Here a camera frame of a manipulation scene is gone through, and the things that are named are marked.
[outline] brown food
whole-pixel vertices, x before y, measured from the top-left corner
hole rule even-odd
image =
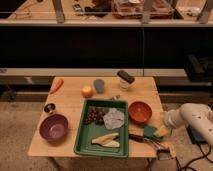
[[[95,121],[95,124],[102,125],[104,124],[104,115],[105,112],[102,107],[91,107],[88,112],[85,124],[90,124]]]

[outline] wooden table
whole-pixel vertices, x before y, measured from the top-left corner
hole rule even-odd
[[[41,122],[48,117],[48,114],[42,112],[28,151],[29,156],[80,157],[73,151],[84,103],[84,98],[80,92],[83,86],[92,86],[93,81],[97,77],[56,77],[53,83],[60,78],[64,79],[64,84],[56,93],[48,95],[46,104],[55,103],[57,113],[67,117],[69,121],[68,135],[65,141],[54,146],[42,139],[39,134],[39,127]],[[120,88],[118,77],[98,78],[105,81],[105,91],[103,94],[94,94],[93,98],[109,99],[120,94],[120,99],[126,100],[129,105],[134,101],[143,101],[149,104],[153,111],[149,125],[155,127],[162,125],[163,109],[155,81],[152,77],[136,77],[135,82],[128,91]],[[143,129],[130,121],[129,132],[142,135]],[[165,137],[163,144],[169,146],[171,154],[174,157],[176,156],[176,152],[169,139],[169,137]],[[129,140],[129,157],[156,158],[156,153],[150,145]]]

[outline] table leg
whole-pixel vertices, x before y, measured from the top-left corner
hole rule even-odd
[[[152,158],[151,160],[149,160],[150,158],[147,158],[147,161],[148,161],[148,165],[146,166],[146,169],[147,170],[151,170],[153,164],[155,163],[156,161],[156,158]]]
[[[46,158],[50,163],[52,163],[52,165],[56,168],[56,170],[60,171],[60,165],[57,163],[54,157],[46,157]]]

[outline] black handle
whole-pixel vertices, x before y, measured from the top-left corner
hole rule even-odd
[[[129,134],[129,138],[138,142],[143,142],[144,137],[141,135]]]

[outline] floor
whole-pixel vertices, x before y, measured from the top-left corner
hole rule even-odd
[[[161,100],[165,110],[177,108],[183,102],[195,102],[208,99],[209,96],[179,95],[161,93]],[[13,101],[8,94],[3,93],[0,98],[0,171],[55,171],[56,169],[43,157],[29,157],[27,155],[30,142],[36,128],[46,99],[45,92],[18,93]],[[192,145],[185,127],[173,131],[172,139],[177,149],[177,157],[181,166],[189,160],[201,156],[196,145]],[[112,159],[112,158],[56,158],[62,170],[146,170],[145,159]],[[191,165],[198,171],[212,171],[213,164],[206,159]],[[176,161],[157,161],[152,171],[175,171]]]

